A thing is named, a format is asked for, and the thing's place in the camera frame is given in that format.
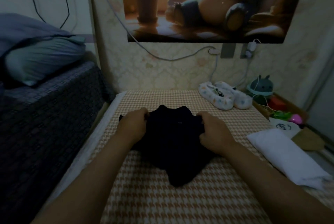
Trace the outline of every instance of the pink object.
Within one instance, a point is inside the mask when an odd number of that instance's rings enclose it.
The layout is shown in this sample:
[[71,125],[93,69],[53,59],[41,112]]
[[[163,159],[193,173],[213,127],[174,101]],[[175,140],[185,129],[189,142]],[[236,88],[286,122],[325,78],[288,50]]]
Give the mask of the pink object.
[[289,119],[290,122],[293,122],[297,125],[300,125],[303,123],[302,118],[298,114],[293,114],[291,118]]

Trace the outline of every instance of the black t-shirt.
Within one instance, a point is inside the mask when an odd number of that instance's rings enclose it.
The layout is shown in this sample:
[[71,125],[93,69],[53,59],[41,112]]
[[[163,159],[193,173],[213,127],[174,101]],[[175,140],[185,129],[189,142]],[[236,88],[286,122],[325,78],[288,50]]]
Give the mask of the black t-shirt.
[[160,105],[150,112],[146,133],[132,149],[165,170],[169,183],[179,187],[193,180],[215,156],[200,143],[201,133],[204,133],[202,118],[192,115],[186,106],[169,109]]

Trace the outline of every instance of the white slipper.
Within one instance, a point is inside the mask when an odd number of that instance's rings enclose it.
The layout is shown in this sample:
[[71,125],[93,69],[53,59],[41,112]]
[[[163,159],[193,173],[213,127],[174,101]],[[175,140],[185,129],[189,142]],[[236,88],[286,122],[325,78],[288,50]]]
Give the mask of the white slipper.
[[245,93],[238,91],[232,88],[230,85],[224,82],[216,82],[215,87],[218,90],[225,89],[230,91],[234,95],[234,107],[238,109],[248,109],[252,107],[253,100],[250,96],[246,95]]
[[198,86],[199,94],[220,110],[233,108],[234,95],[226,89],[218,89],[211,82],[201,83]]

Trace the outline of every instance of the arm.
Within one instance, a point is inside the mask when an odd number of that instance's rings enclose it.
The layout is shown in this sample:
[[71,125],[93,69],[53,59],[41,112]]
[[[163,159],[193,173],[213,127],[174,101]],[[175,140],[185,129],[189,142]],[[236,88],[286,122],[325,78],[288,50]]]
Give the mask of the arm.
[[235,142],[222,120],[207,112],[198,115],[205,128],[200,135],[202,145],[228,160],[273,223],[333,222],[332,210]]
[[99,223],[126,155],[146,132],[145,116],[146,108],[124,116],[102,151],[32,224]]

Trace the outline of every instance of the red object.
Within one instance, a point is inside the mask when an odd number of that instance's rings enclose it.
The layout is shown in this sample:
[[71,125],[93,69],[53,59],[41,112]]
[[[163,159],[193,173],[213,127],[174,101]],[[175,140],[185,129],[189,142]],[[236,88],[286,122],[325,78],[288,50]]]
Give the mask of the red object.
[[285,111],[287,109],[287,105],[275,96],[270,99],[268,106],[277,111]]

